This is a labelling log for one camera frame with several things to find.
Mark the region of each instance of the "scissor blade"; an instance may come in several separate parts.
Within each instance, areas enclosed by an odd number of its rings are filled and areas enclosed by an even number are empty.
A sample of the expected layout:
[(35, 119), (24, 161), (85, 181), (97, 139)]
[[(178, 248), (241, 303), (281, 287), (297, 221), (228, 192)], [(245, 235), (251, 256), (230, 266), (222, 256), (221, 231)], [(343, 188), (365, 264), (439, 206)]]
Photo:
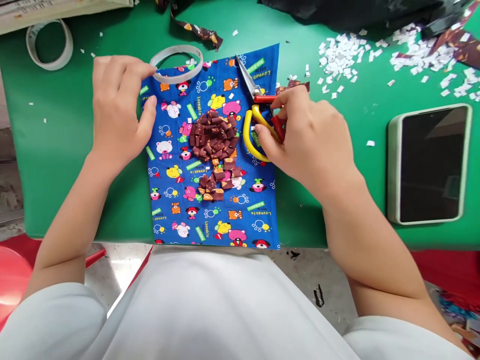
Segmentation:
[(243, 80), (246, 82), (246, 87), (248, 88), (248, 91), (250, 92), (250, 95), (252, 99), (255, 97), (254, 95), (254, 89), (257, 87), (254, 80), (250, 76), (249, 72), (247, 71), (247, 68), (245, 67), (244, 63), (240, 60), (238, 55), (235, 55), (236, 63), (238, 64), (238, 67), (240, 68), (241, 75), (243, 76)]

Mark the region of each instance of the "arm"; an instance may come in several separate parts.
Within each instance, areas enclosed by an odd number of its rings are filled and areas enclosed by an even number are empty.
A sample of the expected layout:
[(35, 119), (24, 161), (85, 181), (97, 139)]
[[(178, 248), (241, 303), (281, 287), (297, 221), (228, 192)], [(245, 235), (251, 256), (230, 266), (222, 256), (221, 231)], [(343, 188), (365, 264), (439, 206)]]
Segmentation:
[(322, 204), (330, 253), (345, 272), (360, 316), (397, 318), (438, 334), (467, 351), (432, 303), (420, 272), (380, 212), (354, 162), (344, 117), (327, 101), (310, 101), (304, 86), (272, 103), (286, 122), (278, 144), (255, 130), (268, 158)]
[(55, 284), (84, 282), (86, 253), (97, 233), (109, 187), (152, 134), (157, 99), (148, 99), (140, 122), (136, 108), (142, 79), (155, 71), (134, 57), (95, 58), (93, 148), (45, 234), (23, 300)]

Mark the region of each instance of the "green tabletop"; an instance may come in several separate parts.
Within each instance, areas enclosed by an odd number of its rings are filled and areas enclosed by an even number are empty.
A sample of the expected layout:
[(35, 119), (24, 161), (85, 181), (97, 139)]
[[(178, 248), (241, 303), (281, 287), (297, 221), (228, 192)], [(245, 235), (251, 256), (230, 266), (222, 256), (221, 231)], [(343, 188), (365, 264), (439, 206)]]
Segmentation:
[[(155, 4), (148, 1), (132, 9), (67, 19), (74, 51), (68, 65), (58, 71), (46, 71), (33, 63), (25, 45), (25, 29), (0, 36), (0, 66), (24, 192), (26, 232), (30, 237), (44, 236), (92, 146), (90, 53), (126, 54), (148, 62), (163, 48), (191, 43), (201, 48), (205, 61), (209, 61), (280, 43), (277, 81), (286, 85), (290, 74), (297, 74), (302, 80), (305, 64), (309, 64), (311, 98), (316, 101), (331, 98), (331, 92), (323, 94), (321, 86), (316, 84), (323, 74), (318, 67), (318, 46), (327, 37), (336, 36), (327, 27), (300, 25), (289, 15), (253, 0), (196, 1), (179, 19), (216, 30), (224, 38), (219, 52), (206, 42), (198, 42), (190, 32), (170, 24), (169, 14), (157, 13)], [(235, 29), (238, 35), (233, 37)], [(478, 13), (466, 29), (480, 33)], [(52, 57), (49, 52), (58, 54), (63, 46), (61, 39), (49, 36), (40, 42), (38, 48), (44, 59)], [(391, 53), (405, 50), (405, 45), (389, 46), (373, 63), (364, 56), (363, 62), (355, 65), (359, 72), (357, 82), (349, 83), (343, 77), (337, 84), (345, 89), (330, 101), (348, 122), (355, 162), (382, 211), (386, 208), (387, 123), (410, 111), (471, 103), (474, 121), (463, 217), (451, 223), (394, 227), (410, 248), (478, 250), (480, 157), (476, 154), (480, 153), (480, 136), (475, 117), (480, 103), (467, 96), (441, 97), (439, 83), (445, 76), (443, 73), (426, 70), (413, 76), (408, 68), (394, 72), (389, 63)], [(179, 56), (167, 60), (164, 66), (184, 63), (185, 59)], [(454, 70), (460, 73), (465, 68), (456, 64)], [(430, 79), (421, 83), (425, 73)], [(392, 79), (396, 82), (388, 87)], [(368, 140), (375, 141), (376, 146), (367, 147)], [(325, 247), (325, 225), (319, 203), (279, 170), (276, 186), (281, 244)], [(145, 196), (148, 191), (147, 156), (142, 153), (111, 186), (96, 240), (153, 243), (151, 206)]]

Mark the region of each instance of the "phone screen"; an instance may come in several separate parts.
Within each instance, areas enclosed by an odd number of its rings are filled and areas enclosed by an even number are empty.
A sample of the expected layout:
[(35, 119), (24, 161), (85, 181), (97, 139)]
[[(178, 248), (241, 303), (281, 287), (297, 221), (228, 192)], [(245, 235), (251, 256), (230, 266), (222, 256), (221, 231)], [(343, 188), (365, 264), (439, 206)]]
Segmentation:
[(458, 216), (467, 111), (462, 106), (403, 118), (401, 222)]

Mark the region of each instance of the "tape roll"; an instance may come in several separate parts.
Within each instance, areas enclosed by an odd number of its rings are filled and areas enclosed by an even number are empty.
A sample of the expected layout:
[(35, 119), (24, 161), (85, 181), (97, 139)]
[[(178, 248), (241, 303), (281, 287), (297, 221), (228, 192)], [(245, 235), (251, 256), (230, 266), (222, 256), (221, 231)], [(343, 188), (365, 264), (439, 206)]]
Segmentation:
[(196, 55), (200, 59), (200, 61), (197, 63), (197, 65), (193, 70), (187, 73), (184, 73), (182, 75), (162, 76), (162, 74), (156, 72), (153, 75), (153, 78), (163, 84), (180, 84), (198, 75), (200, 70), (202, 70), (202, 64), (204, 63), (204, 55), (202, 54), (199, 48), (192, 45), (175, 45), (175, 46), (167, 47), (166, 49), (163, 49), (162, 51), (160, 51), (158, 54), (156, 54), (154, 57), (151, 58), (150, 65), (157, 67), (157, 64), (161, 62), (163, 59), (168, 58), (171, 55), (180, 54), (180, 53)]
[[(37, 49), (35, 48), (35, 43), (37, 41), (37, 35), (39, 34), (40, 30), (42, 30), (45, 26), (51, 23), (61, 24), (63, 32), (65, 34), (65, 48), (63, 49), (63, 52), (57, 60), (45, 63), (40, 61), (37, 55)], [(72, 57), (72, 53), (74, 52), (74, 41), (72, 39), (72, 33), (70, 32), (67, 24), (65, 24), (62, 19), (55, 19), (30, 26), (26, 31), (26, 48), (28, 50), (28, 54), (30, 55), (31, 59), (35, 64), (45, 70), (54, 71), (61, 69), (68, 64)]]

